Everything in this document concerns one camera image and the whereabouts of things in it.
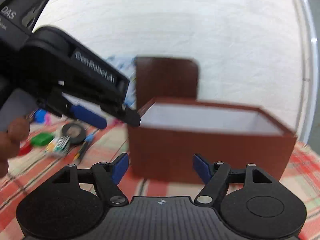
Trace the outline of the person's left hand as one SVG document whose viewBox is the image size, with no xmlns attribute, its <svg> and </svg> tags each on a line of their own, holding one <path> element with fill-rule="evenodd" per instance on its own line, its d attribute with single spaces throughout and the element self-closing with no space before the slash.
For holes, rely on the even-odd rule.
<svg viewBox="0 0 320 240">
<path fill-rule="evenodd" d="M 0 165 L 1 178 L 3 178 L 9 169 L 8 160 L 18 155 L 20 143 L 27 139 L 30 132 L 29 121 L 25 118 L 17 118 L 12 121 L 6 132 L 1 132 L 0 144 Z"/>
</svg>

